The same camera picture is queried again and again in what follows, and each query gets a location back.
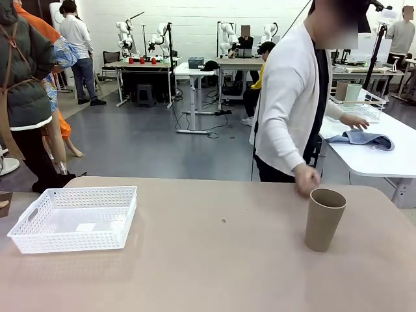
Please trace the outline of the person's left hand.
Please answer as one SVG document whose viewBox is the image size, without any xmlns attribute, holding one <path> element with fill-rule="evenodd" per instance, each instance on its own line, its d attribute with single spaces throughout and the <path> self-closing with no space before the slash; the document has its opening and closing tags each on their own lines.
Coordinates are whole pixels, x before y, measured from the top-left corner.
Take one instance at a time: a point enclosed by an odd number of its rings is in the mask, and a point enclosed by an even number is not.
<svg viewBox="0 0 416 312">
<path fill-rule="evenodd" d="M 365 119 L 347 113 L 343 114 L 339 118 L 339 121 L 342 124 L 349 126 L 351 129 L 356 128 L 360 131 L 368 129 L 369 127 L 369 122 Z"/>
</svg>

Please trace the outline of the person's right hand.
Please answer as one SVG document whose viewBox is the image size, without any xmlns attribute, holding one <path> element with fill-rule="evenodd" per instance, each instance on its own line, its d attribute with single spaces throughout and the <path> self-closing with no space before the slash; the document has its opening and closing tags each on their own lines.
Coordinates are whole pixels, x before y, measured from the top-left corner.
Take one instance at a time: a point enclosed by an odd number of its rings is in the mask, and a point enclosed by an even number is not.
<svg viewBox="0 0 416 312">
<path fill-rule="evenodd" d="M 299 164 L 293 169 L 296 187 L 300 195 L 308 197 L 320 185 L 320 174 L 306 164 Z"/>
</svg>

